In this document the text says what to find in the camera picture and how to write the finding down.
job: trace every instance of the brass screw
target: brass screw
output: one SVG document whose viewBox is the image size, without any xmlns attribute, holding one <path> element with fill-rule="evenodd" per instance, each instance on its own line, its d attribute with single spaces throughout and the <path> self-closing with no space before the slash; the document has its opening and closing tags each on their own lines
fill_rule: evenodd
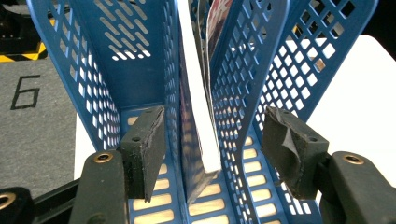
<svg viewBox="0 0 396 224">
<path fill-rule="evenodd" d="M 356 165 L 364 164 L 364 160 L 363 159 L 361 159 L 361 158 L 359 158 L 357 156 L 353 156 L 353 155 L 345 155 L 343 157 L 343 159 L 344 159 L 344 161 L 347 161 L 349 163 L 356 164 Z"/>
<path fill-rule="evenodd" d="M 111 161 L 111 159 L 113 159 L 113 154 L 104 152 L 95 156 L 95 158 L 93 158 L 93 161 L 96 163 L 105 163 Z"/>
<path fill-rule="evenodd" d="M 10 204 L 12 204 L 15 199 L 17 198 L 17 195 L 15 195 L 14 193 L 11 192 L 5 192 L 0 194 L 0 199 L 5 198 L 6 201 L 3 203 L 0 203 L 0 210 L 7 208 Z"/>
</svg>

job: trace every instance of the white table surface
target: white table surface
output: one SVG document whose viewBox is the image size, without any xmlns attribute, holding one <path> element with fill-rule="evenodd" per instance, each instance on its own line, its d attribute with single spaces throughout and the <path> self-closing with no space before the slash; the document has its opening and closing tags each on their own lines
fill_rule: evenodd
<svg viewBox="0 0 396 224">
<path fill-rule="evenodd" d="M 396 62 L 370 36 L 360 36 L 320 100 L 308 125 L 330 141 L 329 153 L 370 159 L 396 187 Z M 94 152 L 77 118 L 75 178 Z"/>
</svg>

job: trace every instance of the yellow and black hazard stripe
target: yellow and black hazard stripe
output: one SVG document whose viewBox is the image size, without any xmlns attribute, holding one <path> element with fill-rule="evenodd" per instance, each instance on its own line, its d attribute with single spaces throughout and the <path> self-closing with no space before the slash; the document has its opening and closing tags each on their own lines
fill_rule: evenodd
<svg viewBox="0 0 396 224">
<path fill-rule="evenodd" d="M 47 58 L 47 56 L 48 56 L 47 49 L 44 46 L 44 43 L 41 42 L 37 53 L 0 55 L 0 63 L 10 63 L 16 61 L 33 61 L 33 60 L 45 59 Z"/>
</svg>

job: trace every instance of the blue plastic tray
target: blue plastic tray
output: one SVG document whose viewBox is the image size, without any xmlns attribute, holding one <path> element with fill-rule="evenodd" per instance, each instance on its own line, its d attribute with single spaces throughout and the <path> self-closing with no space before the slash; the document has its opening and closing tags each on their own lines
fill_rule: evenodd
<svg viewBox="0 0 396 224">
<path fill-rule="evenodd" d="M 313 112 L 375 0 L 233 1 L 211 61 L 223 172 L 190 206 L 179 161 L 176 0 L 43 0 L 28 5 L 96 150 L 115 148 L 139 110 L 165 105 L 168 146 L 151 203 L 133 223 L 320 223 L 260 152 L 263 110 Z M 50 17 L 55 19 L 51 25 Z"/>
</svg>

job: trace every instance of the printed number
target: printed number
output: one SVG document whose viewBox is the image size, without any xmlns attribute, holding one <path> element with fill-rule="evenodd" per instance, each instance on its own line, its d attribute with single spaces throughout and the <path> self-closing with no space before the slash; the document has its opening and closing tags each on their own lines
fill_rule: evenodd
<svg viewBox="0 0 396 224">
<path fill-rule="evenodd" d="M 35 107 L 37 105 L 38 93 L 40 92 L 40 88 L 20 90 L 21 84 L 23 80 L 26 78 L 40 78 L 40 75 L 20 77 L 20 80 L 18 81 L 17 89 L 15 90 L 14 99 L 12 100 L 11 110 L 25 109 L 29 107 Z M 33 102 L 29 105 L 17 105 L 18 98 L 20 97 L 20 95 L 26 94 L 28 92 L 33 93 Z"/>
</svg>

